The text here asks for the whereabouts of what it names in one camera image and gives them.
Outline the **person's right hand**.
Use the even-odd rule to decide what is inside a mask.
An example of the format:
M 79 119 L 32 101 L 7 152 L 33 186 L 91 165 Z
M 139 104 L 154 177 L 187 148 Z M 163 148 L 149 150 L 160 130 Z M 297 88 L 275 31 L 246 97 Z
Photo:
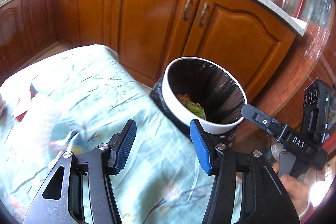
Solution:
M 279 178 L 290 196 L 299 218 L 303 219 L 309 209 L 309 187 L 288 174 L 283 174 Z

